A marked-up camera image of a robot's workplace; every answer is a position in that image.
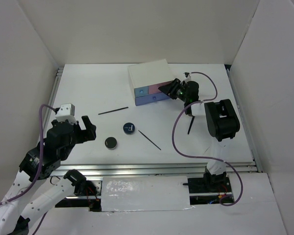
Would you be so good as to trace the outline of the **pink drawer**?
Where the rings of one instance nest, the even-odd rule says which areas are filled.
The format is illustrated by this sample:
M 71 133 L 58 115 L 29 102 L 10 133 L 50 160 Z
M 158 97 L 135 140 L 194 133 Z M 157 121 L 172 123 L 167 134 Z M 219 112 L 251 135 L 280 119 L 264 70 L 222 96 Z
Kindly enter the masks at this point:
M 170 81 L 150 85 L 150 86 L 148 87 L 148 93 L 149 93 L 149 94 L 160 93 L 161 91 L 159 90 L 159 87 L 162 87 L 162 86 L 165 86 L 165 85 L 168 85 L 168 84 L 170 84 Z

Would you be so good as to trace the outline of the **black lid powder jar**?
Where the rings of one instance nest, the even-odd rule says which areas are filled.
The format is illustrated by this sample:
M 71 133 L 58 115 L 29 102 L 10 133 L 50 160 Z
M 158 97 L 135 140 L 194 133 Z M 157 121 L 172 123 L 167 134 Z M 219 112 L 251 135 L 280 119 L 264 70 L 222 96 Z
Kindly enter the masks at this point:
M 118 142 L 115 137 L 108 137 L 104 141 L 105 147 L 109 150 L 114 150 L 117 148 Z

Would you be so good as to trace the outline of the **light blue small drawer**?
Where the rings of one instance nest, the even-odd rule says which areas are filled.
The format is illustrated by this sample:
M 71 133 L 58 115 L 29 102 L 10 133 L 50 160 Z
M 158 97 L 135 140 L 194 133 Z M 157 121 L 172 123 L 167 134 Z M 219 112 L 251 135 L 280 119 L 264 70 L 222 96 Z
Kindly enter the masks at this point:
M 148 86 L 135 88 L 134 95 L 135 95 L 135 97 L 141 97 L 141 96 L 148 95 Z

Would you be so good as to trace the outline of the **purple wide drawer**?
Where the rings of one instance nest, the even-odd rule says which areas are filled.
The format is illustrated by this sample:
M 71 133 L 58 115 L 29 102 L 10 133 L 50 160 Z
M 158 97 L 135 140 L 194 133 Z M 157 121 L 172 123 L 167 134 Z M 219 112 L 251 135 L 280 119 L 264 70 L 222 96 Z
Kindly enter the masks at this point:
M 156 93 L 156 94 L 148 94 L 140 97 L 135 98 L 135 105 L 136 106 L 141 106 L 149 103 L 154 103 L 157 101 L 162 101 L 169 99 L 167 95 L 164 93 Z

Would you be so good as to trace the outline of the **navy lid powder jar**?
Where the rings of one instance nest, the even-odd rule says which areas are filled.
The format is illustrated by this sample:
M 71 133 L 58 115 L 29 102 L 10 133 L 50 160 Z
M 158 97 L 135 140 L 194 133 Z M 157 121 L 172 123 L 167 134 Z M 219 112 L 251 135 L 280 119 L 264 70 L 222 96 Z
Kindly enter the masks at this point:
M 135 125 L 131 122 L 125 123 L 122 129 L 126 135 L 132 135 L 135 133 Z

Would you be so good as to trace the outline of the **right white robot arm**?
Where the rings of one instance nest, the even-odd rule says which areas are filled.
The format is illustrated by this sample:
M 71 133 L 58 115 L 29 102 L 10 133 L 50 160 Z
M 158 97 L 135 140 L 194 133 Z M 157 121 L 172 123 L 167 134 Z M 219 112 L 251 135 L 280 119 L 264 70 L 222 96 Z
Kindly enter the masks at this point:
M 199 99 L 199 84 L 197 82 L 182 82 L 177 78 L 167 85 L 160 86 L 158 90 L 171 99 L 180 99 L 184 102 L 184 109 L 174 122 L 171 135 L 172 145 L 177 153 L 182 154 L 175 145 L 175 129 L 182 114 L 192 118 L 205 115 L 208 133 L 213 139 L 213 153 L 211 157 L 200 156 L 201 159 L 208 160 L 203 175 L 203 185 L 207 191 L 211 192 L 225 185 L 228 164 L 224 158 L 229 142 L 240 130 L 240 122 L 231 100 L 202 101 Z

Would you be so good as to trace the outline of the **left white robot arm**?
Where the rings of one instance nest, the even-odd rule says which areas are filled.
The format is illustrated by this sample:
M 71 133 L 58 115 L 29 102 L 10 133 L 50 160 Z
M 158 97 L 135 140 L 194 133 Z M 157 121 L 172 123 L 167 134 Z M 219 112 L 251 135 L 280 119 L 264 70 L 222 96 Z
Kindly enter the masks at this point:
M 12 186 L 0 202 L 0 235 L 28 234 L 39 218 L 67 196 L 96 196 L 96 186 L 78 170 L 71 169 L 51 189 L 32 199 L 76 144 L 96 139 L 96 126 L 88 116 L 83 116 L 82 121 L 84 130 L 79 123 L 53 120 L 47 136 L 27 152 Z

